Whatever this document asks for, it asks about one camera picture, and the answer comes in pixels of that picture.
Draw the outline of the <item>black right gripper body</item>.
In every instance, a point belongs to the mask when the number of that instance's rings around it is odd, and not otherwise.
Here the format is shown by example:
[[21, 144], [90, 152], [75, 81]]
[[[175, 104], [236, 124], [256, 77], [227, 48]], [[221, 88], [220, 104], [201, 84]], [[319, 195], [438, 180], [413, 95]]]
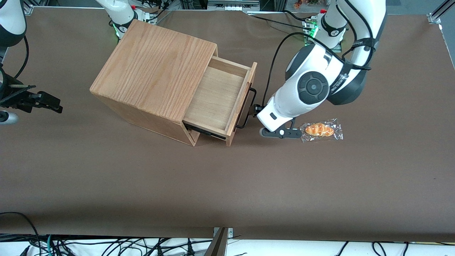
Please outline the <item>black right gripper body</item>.
[[22, 91], [1, 92], [0, 106], [3, 108], [18, 108], [22, 101], [21, 93]]

